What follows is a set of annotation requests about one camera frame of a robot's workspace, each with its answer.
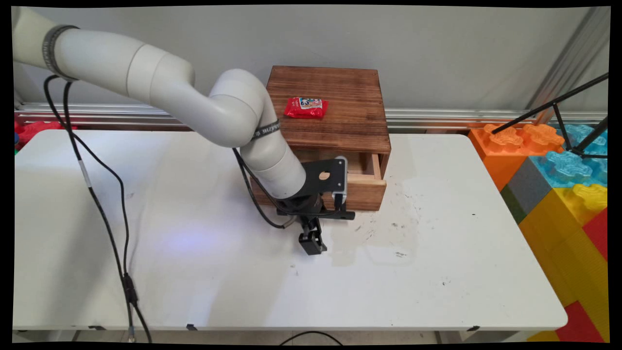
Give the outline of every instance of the black band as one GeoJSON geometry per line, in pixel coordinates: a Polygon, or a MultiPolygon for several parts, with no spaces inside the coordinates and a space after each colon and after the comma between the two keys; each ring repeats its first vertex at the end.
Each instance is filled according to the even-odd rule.
{"type": "Polygon", "coordinates": [[[56,45],[56,39],[67,29],[79,29],[76,26],[69,26],[66,24],[60,24],[48,31],[43,39],[43,60],[45,61],[45,65],[52,73],[58,75],[59,77],[65,79],[68,82],[74,82],[78,79],[72,78],[63,72],[60,71],[60,68],[56,64],[56,57],[54,56],[54,45],[56,45]]]}
{"type": "Polygon", "coordinates": [[[279,120],[275,121],[274,123],[270,123],[266,126],[257,128],[255,130],[255,134],[253,135],[253,138],[251,138],[251,141],[257,138],[269,135],[275,131],[279,131],[280,129],[281,129],[281,122],[279,120]]]}

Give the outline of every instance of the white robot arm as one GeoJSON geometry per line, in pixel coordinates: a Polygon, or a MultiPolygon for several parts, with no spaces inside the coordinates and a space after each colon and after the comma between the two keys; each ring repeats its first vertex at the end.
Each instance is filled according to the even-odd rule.
{"type": "Polygon", "coordinates": [[[147,103],[215,144],[240,147],[244,162],[276,199],[304,185],[305,170],[280,130],[253,139],[256,129],[277,117],[266,88],[251,73],[224,72],[206,97],[193,87],[192,65],[157,47],[109,32],[59,29],[27,7],[11,7],[11,19],[13,60],[147,103]]]}

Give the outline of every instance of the drawer front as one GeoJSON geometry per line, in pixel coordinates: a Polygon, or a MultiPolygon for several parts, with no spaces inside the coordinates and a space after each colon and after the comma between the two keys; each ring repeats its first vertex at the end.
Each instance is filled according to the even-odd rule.
{"type": "MultiPolygon", "coordinates": [[[[377,179],[361,179],[348,175],[348,198],[346,199],[346,208],[348,210],[380,210],[383,202],[384,190],[387,187],[385,180],[377,179]]],[[[272,203],[268,197],[261,191],[259,186],[251,179],[251,188],[253,194],[260,204],[272,203]]],[[[322,196],[324,204],[328,210],[333,210],[333,197],[330,193],[322,196]]]]}

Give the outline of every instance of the cable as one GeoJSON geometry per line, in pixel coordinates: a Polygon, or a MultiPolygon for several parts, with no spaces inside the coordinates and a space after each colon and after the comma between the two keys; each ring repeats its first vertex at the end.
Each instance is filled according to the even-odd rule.
{"type": "MultiPolygon", "coordinates": [[[[58,111],[56,109],[56,107],[54,106],[54,104],[52,103],[52,97],[50,96],[50,91],[49,91],[49,83],[51,80],[58,78],[57,75],[52,75],[50,77],[48,77],[47,79],[45,79],[44,81],[44,85],[43,85],[43,90],[45,93],[45,98],[47,99],[48,103],[50,104],[50,108],[52,109],[52,112],[54,113],[54,116],[56,116],[56,119],[58,120],[58,122],[60,123],[60,125],[64,128],[67,129],[67,127],[65,126],[65,122],[63,122],[63,120],[61,119],[60,115],[58,114],[58,111]]],[[[86,143],[84,141],[82,141],[82,139],[80,137],[78,137],[78,135],[73,134],[73,137],[78,140],[78,142],[84,147],[84,149],[89,152],[89,154],[91,155],[91,157],[93,157],[93,159],[95,159],[97,161],[97,163],[99,163],[102,167],[104,167],[106,170],[108,170],[119,182],[119,186],[121,187],[121,209],[123,211],[123,221],[125,223],[125,246],[123,248],[123,272],[127,273],[128,272],[128,265],[127,265],[127,260],[128,260],[128,244],[129,244],[129,225],[128,225],[128,214],[125,210],[125,186],[123,186],[123,180],[121,179],[121,177],[119,177],[119,175],[117,175],[117,173],[112,170],[108,165],[106,165],[106,163],[102,162],[101,159],[99,157],[97,157],[97,155],[95,155],[95,153],[86,145],[86,143]]]]}
{"type": "Polygon", "coordinates": [[[149,332],[149,328],[147,327],[147,323],[145,322],[145,319],[142,317],[141,309],[138,308],[138,303],[132,303],[132,305],[134,306],[134,309],[136,309],[136,314],[138,315],[138,318],[141,320],[142,327],[145,329],[145,334],[147,334],[147,341],[149,343],[153,343],[153,341],[151,340],[151,333],[149,332]]]}
{"type": "Polygon", "coordinates": [[[291,212],[287,209],[282,208],[274,198],[272,198],[272,196],[270,196],[268,194],[268,192],[266,191],[266,189],[264,188],[264,186],[262,186],[261,182],[259,182],[259,179],[253,174],[253,172],[248,168],[248,166],[246,165],[246,163],[244,162],[244,160],[242,159],[242,157],[239,155],[238,150],[233,148],[233,153],[236,156],[236,159],[238,160],[238,164],[240,166],[240,168],[242,169],[242,176],[245,178],[246,184],[250,190],[250,185],[248,185],[248,181],[246,180],[246,174],[244,173],[244,169],[246,170],[247,173],[249,173],[251,175],[251,177],[253,178],[253,180],[255,180],[255,182],[257,183],[257,185],[259,186],[259,188],[263,191],[263,193],[266,194],[266,196],[268,197],[268,199],[270,200],[270,202],[272,202],[272,205],[274,205],[277,209],[279,209],[280,211],[282,211],[283,213],[287,214],[287,215],[304,215],[304,216],[330,216],[330,215],[334,215],[336,213],[338,213],[338,210],[333,210],[330,212],[324,212],[324,213],[307,213],[307,212],[291,212]]]}
{"type": "Polygon", "coordinates": [[[293,340],[293,339],[296,339],[296,338],[298,338],[299,336],[303,336],[303,335],[305,335],[305,334],[309,334],[309,333],[315,333],[315,334],[321,334],[321,335],[323,335],[323,336],[327,336],[327,337],[329,337],[330,339],[334,340],[337,344],[339,344],[339,345],[343,346],[343,344],[342,344],[339,340],[335,339],[335,337],[333,337],[332,335],[330,335],[330,334],[328,334],[328,333],[324,333],[324,332],[318,332],[318,331],[306,331],[306,332],[298,333],[298,334],[296,334],[295,336],[288,338],[288,339],[287,339],[286,341],[284,341],[283,343],[280,343],[279,345],[280,345],[280,346],[281,346],[281,345],[285,345],[285,343],[287,343],[288,341],[293,340]]]}
{"type": "Polygon", "coordinates": [[[72,125],[71,125],[71,119],[69,117],[69,103],[68,103],[68,96],[69,96],[69,89],[72,85],[71,82],[67,82],[67,84],[65,84],[65,89],[63,91],[63,111],[65,112],[65,122],[63,122],[63,120],[61,119],[60,115],[58,114],[57,109],[54,107],[54,103],[52,101],[52,97],[50,96],[50,92],[49,92],[49,83],[51,80],[58,78],[57,75],[52,75],[48,78],[45,79],[44,82],[44,92],[45,92],[45,97],[47,99],[48,104],[50,105],[50,108],[52,109],[52,112],[54,113],[54,116],[56,116],[56,119],[58,120],[58,122],[61,124],[61,126],[63,126],[67,133],[69,134],[69,138],[70,141],[72,143],[72,148],[73,151],[76,155],[76,158],[78,159],[78,163],[80,164],[81,170],[83,172],[83,176],[85,178],[86,181],[86,185],[88,186],[88,190],[89,193],[91,194],[91,197],[93,198],[102,219],[104,220],[104,224],[106,226],[106,231],[108,232],[108,237],[110,238],[110,242],[112,244],[113,247],[113,252],[114,252],[114,259],[116,261],[117,264],[117,270],[119,273],[119,279],[121,280],[121,286],[123,287],[123,292],[125,295],[125,299],[126,299],[126,306],[128,309],[128,323],[129,323],[129,336],[130,339],[133,339],[134,337],[134,325],[133,325],[133,320],[132,320],[132,314],[131,314],[131,308],[130,305],[132,305],[134,307],[134,309],[136,310],[136,313],[138,315],[138,318],[141,320],[141,324],[142,327],[145,330],[145,333],[147,334],[147,339],[149,341],[149,343],[152,342],[151,339],[151,334],[149,332],[149,328],[147,327],[147,324],[142,316],[142,313],[140,312],[140,309],[138,308],[138,297],[136,295],[136,290],[134,289],[134,283],[131,280],[131,277],[128,274],[127,271],[127,252],[128,252],[128,242],[129,242],[129,225],[128,225],[128,216],[126,213],[126,209],[125,209],[125,189],[123,186],[123,180],[121,180],[121,178],[110,168],[108,167],[104,162],[102,162],[99,157],[97,157],[95,155],[94,152],[92,152],[92,150],[86,145],[86,143],[84,143],[84,141],[82,141],[76,134],[73,133],[72,130],[72,125]],[[125,229],[126,229],[126,241],[125,241],[125,245],[124,245],[124,252],[123,252],[123,271],[124,273],[121,272],[121,262],[119,261],[119,253],[117,251],[116,248],[116,243],[114,242],[114,237],[112,235],[112,230],[110,228],[110,224],[108,223],[108,218],[106,217],[106,214],[104,213],[103,208],[101,207],[101,204],[99,202],[99,199],[97,198],[97,195],[95,194],[93,187],[91,186],[89,177],[88,177],[88,172],[86,171],[86,167],[84,167],[84,163],[82,162],[82,157],[80,155],[80,151],[78,150],[78,146],[76,145],[75,140],[78,140],[78,142],[80,142],[80,144],[82,144],[82,146],[93,156],[93,158],[100,163],[104,168],[106,168],[106,170],[108,170],[112,175],[115,176],[115,178],[119,181],[119,185],[121,186],[121,206],[123,208],[123,219],[125,222],[125,229]]]}
{"type": "Polygon", "coordinates": [[[242,163],[239,161],[239,159],[238,159],[238,165],[239,165],[239,170],[242,172],[242,178],[244,179],[244,183],[246,183],[246,189],[248,189],[248,194],[251,195],[251,199],[253,200],[253,203],[255,204],[255,207],[257,208],[257,211],[259,212],[261,217],[264,218],[264,220],[268,224],[270,224],[270,226],[275,227],[277,229],[284,229],[285,225],[278,225],[278,224],[273,223],[273,221],[268,219],[264,211],[261,210],[261,207],[259,206],[259,203],[257,203],[257,199],[255,198],[255,195],[253,194],[253,190],[251,189],[251,184],[248,183],[248,178],[246,177],[246,173],[244,172],[244,167],[242,166],[242,163]]]}

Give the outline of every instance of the wooden top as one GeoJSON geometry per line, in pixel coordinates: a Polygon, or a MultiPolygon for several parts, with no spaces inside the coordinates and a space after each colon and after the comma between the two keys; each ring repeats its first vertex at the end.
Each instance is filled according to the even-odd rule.
{"type": "Polygon", "coordinates": [[[291,148],[391,152],[377,70],[273,66],[267,90],[291,148]],[[292,97],[327,100],[326,115],[285,116],[292,97]]]}

